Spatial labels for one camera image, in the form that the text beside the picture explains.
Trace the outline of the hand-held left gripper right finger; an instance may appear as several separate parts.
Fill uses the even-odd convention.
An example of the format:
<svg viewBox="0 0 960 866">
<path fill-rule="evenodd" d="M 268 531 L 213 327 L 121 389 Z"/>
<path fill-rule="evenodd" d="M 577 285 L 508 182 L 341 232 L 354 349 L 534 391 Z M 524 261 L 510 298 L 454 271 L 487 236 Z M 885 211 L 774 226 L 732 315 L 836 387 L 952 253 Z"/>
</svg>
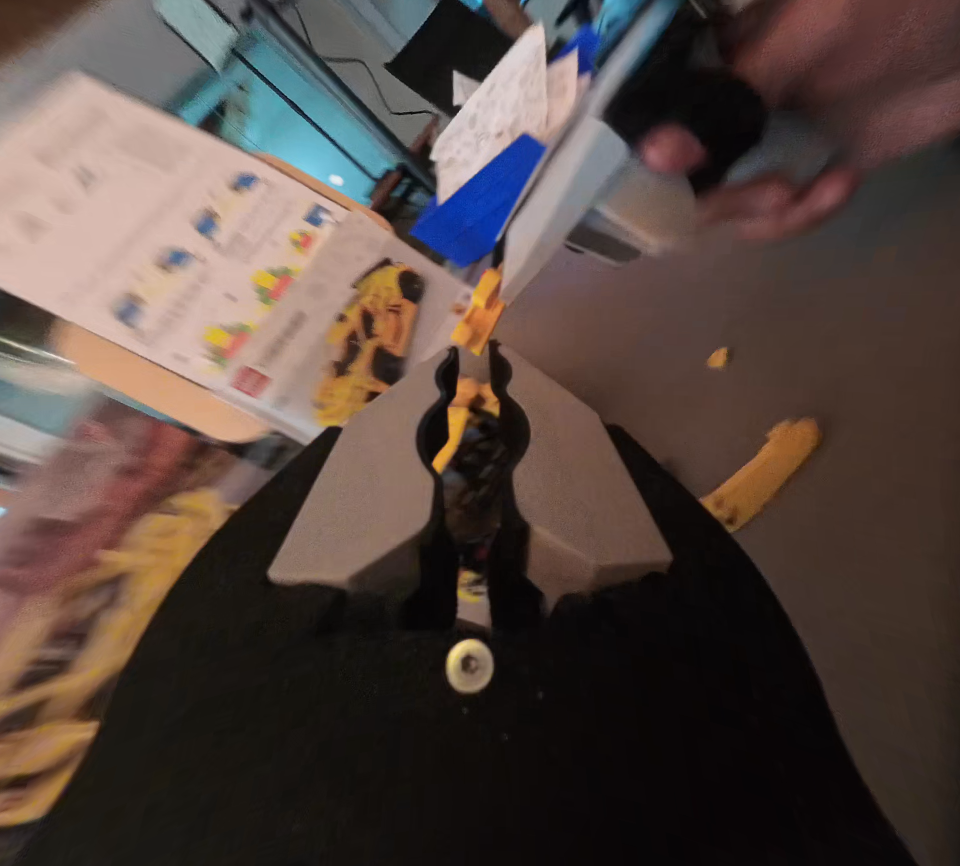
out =
<svg viewBox="0 0 960 866">
<path fill-rule="evenodd" d="M 527 630 L 567 596 L 668 572 L 673 554 L 606 425 L 508 346 L 488 349 L 507 451 L 487 558 L 494 630 Z"/>
</svg>

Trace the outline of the person's right hand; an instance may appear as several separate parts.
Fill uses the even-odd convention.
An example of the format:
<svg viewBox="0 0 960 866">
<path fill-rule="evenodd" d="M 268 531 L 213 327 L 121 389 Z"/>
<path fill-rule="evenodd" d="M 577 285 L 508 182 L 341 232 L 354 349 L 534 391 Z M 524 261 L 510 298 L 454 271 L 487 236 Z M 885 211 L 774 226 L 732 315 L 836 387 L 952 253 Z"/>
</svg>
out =
<svg viewBox="0 0 960 866">
<path fill-rule="evenodd" d="M 706 167 L 710 157 L 693 132 L 675 124 L 653 128 L 635 142 L 634 150 L 661 175 L 689 177 Z M 696 200 L 693 221 L 700 229 L 732 226 L 750 240 L 783 240 L 828 220 L 852 199 L 861 182 L 858 169 L 835 166 L 805 185 L 780 174 L 719 185 Z"/>
</svg>

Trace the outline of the black monitor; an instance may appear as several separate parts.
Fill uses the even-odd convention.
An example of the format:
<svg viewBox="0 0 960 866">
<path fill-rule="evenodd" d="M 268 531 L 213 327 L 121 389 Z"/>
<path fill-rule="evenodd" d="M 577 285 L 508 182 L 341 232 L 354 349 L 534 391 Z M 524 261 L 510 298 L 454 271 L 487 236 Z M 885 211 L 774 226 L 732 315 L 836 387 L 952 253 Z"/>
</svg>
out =
<svg viewBox="0 0 960 866">
<path fill-rule="evenodd" d="M 460 0 L 438 0 L 426 20 L 384 68 L 446 116 L 453 104 L 453 74 L 482 82 L 514 40 Z"/>
</svg>

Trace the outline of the blue plastic bin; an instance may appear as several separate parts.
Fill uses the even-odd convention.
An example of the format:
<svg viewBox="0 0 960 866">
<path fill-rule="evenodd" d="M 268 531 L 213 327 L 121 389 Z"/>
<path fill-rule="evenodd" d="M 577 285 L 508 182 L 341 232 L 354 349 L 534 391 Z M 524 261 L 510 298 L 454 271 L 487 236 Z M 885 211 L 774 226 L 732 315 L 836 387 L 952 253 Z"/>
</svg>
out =
<svg viewBox="0 0 960 866">
<path fill-rule="evenodd" d="M 599 33 L 587 24 L 560 48 L 558 56 L 547 57 L 547 62 L 552 63 L 577 52 L 583 81 L 580 99 L 593 79 L 600 44 Z M 453 74 L 457 113 L 481 83 L 457 72 Z M 458 268 L 485 259 L 496 247 L 517 200 L 561 129 L 548 145 L 522 135 L 445 203 L 438 204 L 435 196 L 415 221 L 411 238 Z"/>
</svg>

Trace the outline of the small yellow brick connector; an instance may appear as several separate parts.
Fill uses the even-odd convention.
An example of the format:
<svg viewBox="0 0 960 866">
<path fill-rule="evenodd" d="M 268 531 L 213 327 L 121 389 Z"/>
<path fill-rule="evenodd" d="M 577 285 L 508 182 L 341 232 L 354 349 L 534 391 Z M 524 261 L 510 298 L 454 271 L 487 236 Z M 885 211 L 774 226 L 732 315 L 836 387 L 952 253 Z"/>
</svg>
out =
<svg viewBox="0 0 960 866">
<path fill-rule="evenodd" d="M 450 340 L 456 347 L 480 357 L 492 338 L 506 303 L 500 297 L 502 267 L 487 268 L 476 283 Z"/>
</svg>

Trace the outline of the car instruction booklet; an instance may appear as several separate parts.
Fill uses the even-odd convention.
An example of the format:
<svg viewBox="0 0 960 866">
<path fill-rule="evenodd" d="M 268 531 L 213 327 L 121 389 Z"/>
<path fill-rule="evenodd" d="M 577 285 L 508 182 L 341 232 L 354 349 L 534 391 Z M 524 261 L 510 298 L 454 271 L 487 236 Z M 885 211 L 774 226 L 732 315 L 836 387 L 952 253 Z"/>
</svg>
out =
<svg viewBox="0 0 960 866">
<path fill-rule="evenodd" d="M 308 444 L 449 344 L 471 296 L 460 276 L 351 212 L 231 361 L 224 395 Z"/>
</svg>

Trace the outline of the printed instruction sheet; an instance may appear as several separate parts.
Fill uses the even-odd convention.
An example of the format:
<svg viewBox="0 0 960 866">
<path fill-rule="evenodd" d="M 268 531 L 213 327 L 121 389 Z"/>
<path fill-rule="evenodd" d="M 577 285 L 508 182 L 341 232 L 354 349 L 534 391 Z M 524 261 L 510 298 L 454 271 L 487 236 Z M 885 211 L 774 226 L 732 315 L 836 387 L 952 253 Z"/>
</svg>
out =
<svg viewBox="0 0 960 866">
<path fill-rule="evenodd" d="M 1 161 L 2 290 L 212 389 L 349 213 L 78 72 Z"/>
</svg>

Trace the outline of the white patterned paper bag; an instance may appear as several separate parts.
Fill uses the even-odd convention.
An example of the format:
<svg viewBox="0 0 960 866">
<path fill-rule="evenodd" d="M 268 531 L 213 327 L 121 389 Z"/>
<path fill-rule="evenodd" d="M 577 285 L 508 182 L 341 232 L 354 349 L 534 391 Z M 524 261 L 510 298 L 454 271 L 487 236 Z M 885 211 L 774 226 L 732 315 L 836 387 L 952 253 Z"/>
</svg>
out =
<svg viewBox="0 0 960 866">
<path fill-rule="evenodd" d="M 430 155 L 438 205 L 521 136 L 550 144 L 583 88 L 577 52 L 548 62 L 544 24 L 529 27 L 439 134 Z"/>
</svg>

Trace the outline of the toy car set box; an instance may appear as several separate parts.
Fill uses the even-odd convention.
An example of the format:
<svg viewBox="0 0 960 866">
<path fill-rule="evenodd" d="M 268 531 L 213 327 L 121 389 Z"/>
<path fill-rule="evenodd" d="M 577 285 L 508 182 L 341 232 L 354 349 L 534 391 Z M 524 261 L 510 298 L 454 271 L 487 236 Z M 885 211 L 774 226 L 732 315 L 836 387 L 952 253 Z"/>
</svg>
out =
<svg viewBox="0 0 960 866">
<path fill-rule="evenodd" d="M 244 448 L 92 403 L 2 518 L 1 826 L 42 819 L 162 601 L 256 477 Z"/>
</svg>

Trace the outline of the yellow brick panel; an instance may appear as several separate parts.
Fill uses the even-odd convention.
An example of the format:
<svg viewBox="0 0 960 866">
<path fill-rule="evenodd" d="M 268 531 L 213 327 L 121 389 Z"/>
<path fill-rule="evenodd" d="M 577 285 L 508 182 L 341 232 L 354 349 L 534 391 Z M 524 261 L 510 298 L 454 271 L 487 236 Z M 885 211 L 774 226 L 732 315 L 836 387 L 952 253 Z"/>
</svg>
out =
<svg viewBox="0 0 960 866">
<path fill-rule="evenodd" d="M 774 500 L 821 441 L 821 429 L 812 417 L 777 423 L 750 461 L 702 497 L 700 504 L 727 532 L 738 532 Z"/>
</svg>

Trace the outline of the grey desk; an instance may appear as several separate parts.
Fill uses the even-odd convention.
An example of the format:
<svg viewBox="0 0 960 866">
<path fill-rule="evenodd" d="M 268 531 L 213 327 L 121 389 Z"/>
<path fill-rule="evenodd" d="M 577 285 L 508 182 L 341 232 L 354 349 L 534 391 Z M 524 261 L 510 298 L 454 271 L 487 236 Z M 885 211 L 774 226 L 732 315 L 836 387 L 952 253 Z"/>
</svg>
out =
<svg viewBox="0 0 960 866">
<path fill-rule="evenodd" d="M 956 145 L 917 154 L 782 243 L 621 268 L 562 250 L 497 329 L 698 496 L 774 425 L 817 421 L 737 538 L 923 864 L 958 864 L 958 173 Z"/>
</svg>

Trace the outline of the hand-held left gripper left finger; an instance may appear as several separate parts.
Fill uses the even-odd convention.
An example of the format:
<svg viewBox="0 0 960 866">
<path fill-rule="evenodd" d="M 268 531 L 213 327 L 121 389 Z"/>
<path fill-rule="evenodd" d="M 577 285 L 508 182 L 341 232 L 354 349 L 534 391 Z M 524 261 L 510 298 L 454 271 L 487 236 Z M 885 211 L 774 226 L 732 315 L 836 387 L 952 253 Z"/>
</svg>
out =
<svg viewBox="0 0 960 866">
<path fill-rule="evenodd" d="M 453 627 L 459 556 L 434 462 L 458 379 L 458 350 L 445 347 L 341 428 L 271 563 L 272 584 L 373 597 L 408 629 Z"/>
</svg>

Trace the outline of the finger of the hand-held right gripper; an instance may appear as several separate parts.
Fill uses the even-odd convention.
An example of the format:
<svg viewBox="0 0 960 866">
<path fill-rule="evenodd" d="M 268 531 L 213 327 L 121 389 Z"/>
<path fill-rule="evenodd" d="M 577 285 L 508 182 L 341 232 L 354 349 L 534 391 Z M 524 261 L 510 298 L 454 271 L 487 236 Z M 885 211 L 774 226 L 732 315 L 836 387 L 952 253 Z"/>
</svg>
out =
<svg viewBox="0 0 960 866">
<path fill-rule="evenodd" d="M 499 299 L 511 302 L 562 248 L 629 157 L 600 118 L 582 118 L 544 157 L 503 235 Z"/>
<path fill-rule="evenodd" d="M 690 247 L 697 197 L 685 176 L 626 163 L 566 238 L 570 251 L 596 260 L 660 258 Z"/>
</svg>

